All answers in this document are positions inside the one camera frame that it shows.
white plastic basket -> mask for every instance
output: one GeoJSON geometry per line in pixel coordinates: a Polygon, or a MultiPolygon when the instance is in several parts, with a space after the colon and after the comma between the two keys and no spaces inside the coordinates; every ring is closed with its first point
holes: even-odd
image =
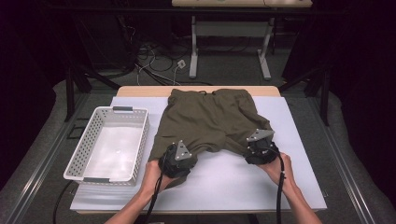
{"type": "Polygon", "coordinates": [[[64,178],[79,184],[134,186],[148,130],[145,108],[97,107],[64,178]]]}

